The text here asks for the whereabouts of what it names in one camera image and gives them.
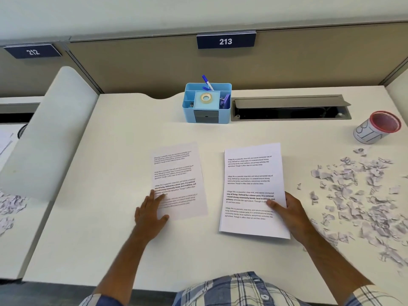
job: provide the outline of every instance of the forearm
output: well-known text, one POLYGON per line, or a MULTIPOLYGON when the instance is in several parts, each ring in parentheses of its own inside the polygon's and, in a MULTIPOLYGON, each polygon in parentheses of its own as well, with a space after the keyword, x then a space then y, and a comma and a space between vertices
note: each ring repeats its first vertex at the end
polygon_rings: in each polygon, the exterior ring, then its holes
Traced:
POLYGON ((372 284, 317 231, 308 234, 303 245, 339 306, 356 289, 372 284))
POLYGON ((123 305, 128 304, 137 267, 146 245, 147 242, 138 237, 133 230, 93 293, 110 296, 123 305))

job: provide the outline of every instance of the red rim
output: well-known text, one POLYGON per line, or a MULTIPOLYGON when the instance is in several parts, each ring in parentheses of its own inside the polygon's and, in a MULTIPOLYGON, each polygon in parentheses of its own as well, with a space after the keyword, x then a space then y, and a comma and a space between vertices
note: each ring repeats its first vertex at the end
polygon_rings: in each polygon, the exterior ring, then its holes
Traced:
POLYGON ((381 131, 381 132, 384 132, 384 133, 395 133, 395 132, 397 132, 397 131, 401 128, 401 121, 400 121, 400 119, 399 119, 397 116, 395 116, 393 113, 387 112, 387 111, 385 111, 385 110, 384 110, 384 111, 379 111, 379 110, 377 110, 377 111, 375 111, 374 113, 372 113, 371 116, 370 116, 370 122, 371 122, 371 124, 373 125, 374 128, 376 128, 377 130, 379 130, 379 131, 381 131), (398 121, 398 128, 397 128, 395 131, 387 131, 387 130, 383 130, 383 129, 381 129, 380 127, 378 127, 378 126, 374 123, 374 121, 373 121, 373 116, 374 116, 376 113, 385 113, 385 114, 388 114, 388 115, 393 116, 393 117, 398 121))

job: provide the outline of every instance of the shirt sleeve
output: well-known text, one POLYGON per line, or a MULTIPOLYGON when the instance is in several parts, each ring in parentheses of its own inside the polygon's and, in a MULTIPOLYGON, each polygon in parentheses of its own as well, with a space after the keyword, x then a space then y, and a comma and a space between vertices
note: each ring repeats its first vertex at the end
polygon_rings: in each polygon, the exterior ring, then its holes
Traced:
POLYGON ((92 294, 85 298, 79 306, 123 306, 117 299, 102 294, 92 294))
POLYGON ((375 285, 355 290, 344 306, 403 306, 403 303, 375 285))

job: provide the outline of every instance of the white wall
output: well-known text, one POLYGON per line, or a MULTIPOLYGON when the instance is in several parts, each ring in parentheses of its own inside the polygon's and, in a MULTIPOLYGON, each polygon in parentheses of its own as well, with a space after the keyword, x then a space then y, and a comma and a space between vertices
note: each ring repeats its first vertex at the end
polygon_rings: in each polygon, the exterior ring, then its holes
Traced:
POLYGON ((0 0, 0 40, 226 24, 395 19, 408 19, 408 0, 0 0))
POLYGON ((408 124, 408 70, 398 76, 386 89, 405 123, 408 124))

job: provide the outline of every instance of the cubicle number sign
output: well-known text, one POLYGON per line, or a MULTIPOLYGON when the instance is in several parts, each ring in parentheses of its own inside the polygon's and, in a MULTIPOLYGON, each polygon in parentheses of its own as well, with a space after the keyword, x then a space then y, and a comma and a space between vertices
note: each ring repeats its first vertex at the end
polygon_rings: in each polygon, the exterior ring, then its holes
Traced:
POLYGON ((16 59, 28 58, 48 58, 62 56, 53 44, 41 45, 13 45, 5 46, 4 49, 8 51, 16 59))
POLYGON ((218 33, 197 35, 198 49, 253 47, 256 32, 218 33))

